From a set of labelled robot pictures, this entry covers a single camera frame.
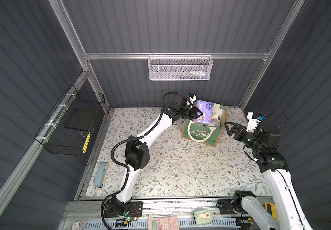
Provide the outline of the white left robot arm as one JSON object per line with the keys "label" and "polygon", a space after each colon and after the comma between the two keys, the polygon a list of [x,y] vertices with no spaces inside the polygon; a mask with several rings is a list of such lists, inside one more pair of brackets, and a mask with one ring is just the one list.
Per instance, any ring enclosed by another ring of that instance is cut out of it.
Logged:
{"label": "white left robot arm", "polygon": [[[201,117],[202,112],[195,106],[196,100],[197,96],[192,93],[168,92],[164,94],[157,119],[142,133],[130,136],[112,148],[110,152],[112,162],[125,168],[121,187],[111,198],[113,203],[125,205],[130,202],[137,177],[150,161],[150,147],[166,129],[179,119],[194,120]],[[115,151],[123,144],[126,145],[125,162],[121,163],[116,160]]]}

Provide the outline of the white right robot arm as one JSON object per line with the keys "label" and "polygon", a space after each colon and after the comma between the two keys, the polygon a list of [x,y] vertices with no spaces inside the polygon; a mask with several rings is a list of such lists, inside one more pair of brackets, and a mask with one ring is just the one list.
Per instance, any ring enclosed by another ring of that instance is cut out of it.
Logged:
{"label": "white right robot arm", "polygon": [[311,230],[293,187],[288,163],[278,149],[279,129],[260,122],[253,132],[233,122],[225,122],[227,134],[251,149],[271,190],[279,219],[276,220],[249,191],[237,190],[231,202],[236,213],[246,212],[262,230]]}

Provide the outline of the purple toy camera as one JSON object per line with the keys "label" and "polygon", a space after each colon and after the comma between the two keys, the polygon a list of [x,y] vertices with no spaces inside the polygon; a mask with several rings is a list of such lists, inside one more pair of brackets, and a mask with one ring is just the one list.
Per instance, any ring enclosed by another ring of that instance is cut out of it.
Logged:
{"label": "purple toy camera", "polygon": [[204,125],[210,125],[212,123],[212,103],[207,101],[197,100],[195,102],[195,106],[200,110],[202,115],[194,119],[193,122]]}

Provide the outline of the cartoon printed tissue pack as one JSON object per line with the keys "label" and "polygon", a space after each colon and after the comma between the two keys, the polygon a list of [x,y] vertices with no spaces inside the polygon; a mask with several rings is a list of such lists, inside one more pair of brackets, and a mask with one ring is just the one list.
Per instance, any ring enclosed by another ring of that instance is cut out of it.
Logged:
{"label": "cartoon printed tissue pack", "polygon": [[212,112],[212,117],[211,117],[211,124],[210,126],[212,127],[220,127],[221,126],[221,115],[215,112]]}

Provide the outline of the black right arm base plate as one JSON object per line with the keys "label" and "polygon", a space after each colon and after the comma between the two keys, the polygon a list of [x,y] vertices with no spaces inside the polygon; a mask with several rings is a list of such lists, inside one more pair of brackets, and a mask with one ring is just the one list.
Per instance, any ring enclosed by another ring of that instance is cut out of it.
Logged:
{"label": "black right arm base plate", "polygon": [[218,199],[216,207],[219,209],[220,214],[222,215],[231,215],[231,214],[241,214],[242,211],[239,210],[234,205],[234,200],[231,199]]}

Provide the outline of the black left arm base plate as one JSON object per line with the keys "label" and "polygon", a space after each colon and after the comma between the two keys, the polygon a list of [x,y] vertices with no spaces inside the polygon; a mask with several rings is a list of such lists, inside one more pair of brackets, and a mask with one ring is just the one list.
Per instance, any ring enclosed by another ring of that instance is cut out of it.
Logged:
{"label": "black left arm base plate", "polygon": [[121,202],[108,201],[102,208],[102,214],[105,218],[138,218],[142,216],[143,202],[131,201],[126,204]]}

